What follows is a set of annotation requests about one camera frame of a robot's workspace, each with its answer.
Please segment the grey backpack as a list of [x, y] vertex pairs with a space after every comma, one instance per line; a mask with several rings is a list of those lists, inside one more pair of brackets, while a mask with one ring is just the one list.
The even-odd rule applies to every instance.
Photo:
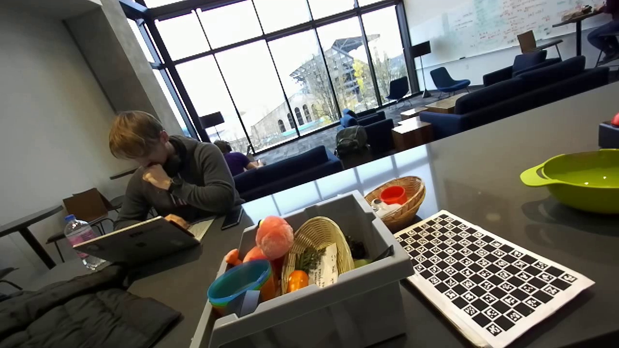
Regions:
[[339, 130], [336, 134], [336, 149], [334, 154], [348, 157], [369, 151], [368, 135], [363, 126], [351, 126]]

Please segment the oval wicker basket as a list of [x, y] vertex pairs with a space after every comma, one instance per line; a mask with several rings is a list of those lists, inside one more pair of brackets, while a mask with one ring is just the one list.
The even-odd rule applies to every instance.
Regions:
[[281, 270], [281, 292], [288, 292], [288, 277], [295, 270], [296, 263], [307, 249], [318, 252], [335, 244], [338, 274], [354, 270], [354, 261], [345, 238], [339, 226], [327, 217], [314, 217], [307, 220], [295, 231], [295, 239], [291, 249], [283, 259]]

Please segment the pink plush toy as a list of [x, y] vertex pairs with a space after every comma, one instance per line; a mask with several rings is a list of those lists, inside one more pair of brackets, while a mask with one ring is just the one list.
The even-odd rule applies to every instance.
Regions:
[[294, 230], [283, 218], [267, 216], [259, 222], [255, 242], [268, 260], [276, 260], [292, 248]]

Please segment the white small item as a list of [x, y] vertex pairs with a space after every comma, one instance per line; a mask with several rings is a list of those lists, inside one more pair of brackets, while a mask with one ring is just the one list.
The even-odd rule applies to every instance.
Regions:
[[373, 207], [373, 211], [379, 218], [382, 218], [387, 214], [391, 214], [391, 212], [394, 212], [401, 208], [401, 205], [399, 203], [385, 203], [384, 201], [381, 201], [379, 199], [371, 201], [370, 205]]

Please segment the red cup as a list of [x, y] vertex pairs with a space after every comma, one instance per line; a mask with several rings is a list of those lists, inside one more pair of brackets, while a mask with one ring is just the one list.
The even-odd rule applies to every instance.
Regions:
[[387, 205], [403, 205], [408, 201], [408, 197], [404, 187], [394, 185], [380, 192], [380, 200]]

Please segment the round wicker basket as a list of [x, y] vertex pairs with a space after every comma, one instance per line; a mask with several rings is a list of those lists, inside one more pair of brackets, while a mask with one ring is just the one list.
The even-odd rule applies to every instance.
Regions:
[[373, 203], [375, 200], [384, 201], [380, 195], [389, 188], [401, 187], [404, 198], [397, 198], [395, 203], [400, 207], [388, 212], [381, 217], [388, 229], [392, 233], [399, 232], [413, 224], [416, 213], [418, 212], [426, 195], [426, 185], [424, 180], [419, 176], [403, 176], [386, 183], [370, 191], [365, 195], [367, 203]]

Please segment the orange toy pepper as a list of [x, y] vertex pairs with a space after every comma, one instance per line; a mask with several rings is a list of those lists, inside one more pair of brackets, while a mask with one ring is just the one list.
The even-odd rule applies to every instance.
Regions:
[[303, 270], [294, 270], [288, 276], [286, 293], [300, 290], [309, 285], [308, 274]]

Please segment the large window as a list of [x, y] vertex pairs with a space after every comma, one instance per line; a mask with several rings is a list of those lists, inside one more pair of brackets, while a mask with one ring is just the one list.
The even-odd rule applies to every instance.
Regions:
[[185, 136], [258, 154], [418, 92], [403, 0], [117, 0]]

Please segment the wooden coffee table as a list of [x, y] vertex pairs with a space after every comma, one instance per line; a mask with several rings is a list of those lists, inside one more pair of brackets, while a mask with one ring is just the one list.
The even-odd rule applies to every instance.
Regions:
[[397, 152], [427, 145], [435, 140], [432, 125], [412, 117], [399, 123], [391, 129], [394, 146]]
[[426, 111], [434, 112], [434, 113], [447, 113], [447, 114], [454, 113], [456, 102], [458, 101], [458, 99], [466, 95], [467, 93], [460, 93], [460, 94], [451, 96], [449, 98], [445, 98], [440, 101], [430, 103], [425, 106]]

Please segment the dark lounge chair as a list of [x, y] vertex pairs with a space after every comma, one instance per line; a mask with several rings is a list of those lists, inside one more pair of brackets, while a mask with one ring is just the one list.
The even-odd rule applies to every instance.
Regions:
[[410, 85], [409, 79], [406, 76], [395, 79], [389, 84], [389, 93], [385, 97], [387, 101], [391, 102], [387, 108], [391, 108], [391, 106], [396, 106], [399, 102], [405, 101], [405, 97], [409, 95]]

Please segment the stack of coloured bowls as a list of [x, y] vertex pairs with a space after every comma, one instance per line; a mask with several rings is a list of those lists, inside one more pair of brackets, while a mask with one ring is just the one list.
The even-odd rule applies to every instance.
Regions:
[[260, 303], [276, 297], [276, 283], [268, 260], [241, 263], [217, 277], [207, 291], [208, 301], [221, 316], [243, 317]]

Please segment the grey laptop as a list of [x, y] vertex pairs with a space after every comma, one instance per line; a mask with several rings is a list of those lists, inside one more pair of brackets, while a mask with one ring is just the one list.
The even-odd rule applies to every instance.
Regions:
[[140, 265], [199, 244], [192, 232], [163, 217], [98, 236], [73, 249], [111, 263]]

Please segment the black and white checkerboard sheet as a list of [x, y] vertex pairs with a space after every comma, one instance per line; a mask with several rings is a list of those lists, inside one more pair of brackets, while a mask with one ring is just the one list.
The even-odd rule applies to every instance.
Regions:
[[408, 281], [480, 348], [506, 348], [594, 281], [440, 211], [395, 233]]

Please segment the black jacket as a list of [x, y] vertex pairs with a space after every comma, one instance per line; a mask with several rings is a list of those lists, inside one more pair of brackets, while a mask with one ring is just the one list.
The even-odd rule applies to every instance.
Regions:
[[182, 317], [108, 266], [0, 300], [0, 348], [152, 348]]

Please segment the dark box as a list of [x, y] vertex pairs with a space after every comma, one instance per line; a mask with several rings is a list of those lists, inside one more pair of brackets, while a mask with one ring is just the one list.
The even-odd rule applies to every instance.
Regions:
[[599, 124], [598, 127], [599, 148], [619, 149], [619, 126], [612, 125], [610, 121]]

